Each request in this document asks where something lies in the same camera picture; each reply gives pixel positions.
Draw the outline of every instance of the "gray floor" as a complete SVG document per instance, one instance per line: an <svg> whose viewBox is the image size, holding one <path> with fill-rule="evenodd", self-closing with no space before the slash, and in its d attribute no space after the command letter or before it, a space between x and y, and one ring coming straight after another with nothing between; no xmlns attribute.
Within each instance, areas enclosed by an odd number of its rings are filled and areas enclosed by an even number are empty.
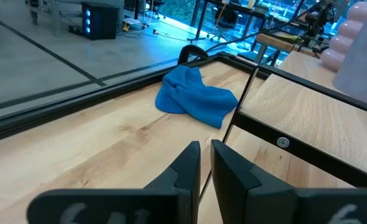
<svg viewBox="0 0 367 224"><path fill-rule="evenodd" d="M64 7L69 10L80 9L78 6L72 5ZM157 19L153 19L151 28L141 33L140 36L131 34L140 37L140 39L122 35L117 36L116 40L90 41L68 33L67 25L62 26L64 33L60 37L55 37L52 35L49 18L39 16L39 25L35 26L31 23L28 8L23 0L0 1L0 21L55 52L95 78L103 78L107 85L176 64L176 62L163 62L177 58L180 49L189 43L163 36L153 37L151 35L153 29L157 29L159 32L167 32L171 37L180 39L194 37L193 34L176 29L163 22L157 22ZM201 40L194 44L207 49L214 43ZM119 77L105 78L116 73L155 63L158 63L159 66L126 73ZM87 81L89 79L84 75L5 27L0 26L0 103ZM90 84L2 108L0 109L0 116L95 88L99 88L99 86Z"/></svg>

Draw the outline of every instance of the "blue towel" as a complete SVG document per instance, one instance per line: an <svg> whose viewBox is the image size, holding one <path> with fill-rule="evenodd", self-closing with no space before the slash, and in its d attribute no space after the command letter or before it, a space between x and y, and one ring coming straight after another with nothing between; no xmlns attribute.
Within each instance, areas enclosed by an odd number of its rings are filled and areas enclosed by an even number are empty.
<svg viewBox="0 0 367 224"><path fill-rule="evenodd" d="M238 105L229 90L205 86L198 68L178 66L163 78L156 107L167 113L188 113L215 128Z"/></svg>

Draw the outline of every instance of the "computer tower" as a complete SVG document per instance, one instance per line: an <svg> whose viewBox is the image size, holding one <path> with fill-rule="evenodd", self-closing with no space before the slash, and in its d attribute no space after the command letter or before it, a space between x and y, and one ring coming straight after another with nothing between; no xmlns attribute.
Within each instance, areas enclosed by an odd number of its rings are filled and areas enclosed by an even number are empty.
<svg viewBox="0 0 367 224"><path fill-rule="evenodd" d="M82 3L83 35L91 40L115 39L118 9L103 3Z"/></svg>

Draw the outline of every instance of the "chair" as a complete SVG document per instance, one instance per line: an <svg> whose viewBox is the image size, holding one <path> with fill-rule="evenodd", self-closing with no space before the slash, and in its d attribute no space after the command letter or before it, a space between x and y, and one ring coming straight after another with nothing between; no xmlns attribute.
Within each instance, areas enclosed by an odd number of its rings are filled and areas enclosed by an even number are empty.
<svg viewBox="0 0 367 224"><path fill-rule="evenodd" d="M221 37L223 37L225 40L228 40L223 35L223 33L230 29L235 28L236 23L238 22L238 18L239 18L238 14L231 9L224 9L220 17L220 20L218 21L218 17L220 16L221 11L222 11L222 8L219 8L214 14L213 22L214 22L214 25L216 25L216 28L218 29L218 34L212 37L211 41L213 41L215 37L218 38L218 41L220 41Z"/></svg>
<svg viewBox="0 0 367 224"><path fill-rule="evenodd" d="M146 3L149 4L149 7L152 7L152 0L146 0ZM157 7L164 5L165 3L162 0L153 0L153 15L157 15L157 19L160 19L159 14L163 15L165 19L164 13L157 10Z"/></svg>

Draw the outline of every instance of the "metal bolt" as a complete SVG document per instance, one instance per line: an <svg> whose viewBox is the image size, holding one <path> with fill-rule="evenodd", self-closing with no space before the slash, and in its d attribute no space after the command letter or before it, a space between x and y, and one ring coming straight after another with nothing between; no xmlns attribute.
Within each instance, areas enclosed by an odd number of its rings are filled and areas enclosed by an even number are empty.
<svg viewBox="0 0 367 224"><path fill-rule="evenodd" d="M280 137L277 139L277 145L282 148L289 147L290 141L285 137Z"/></svg>

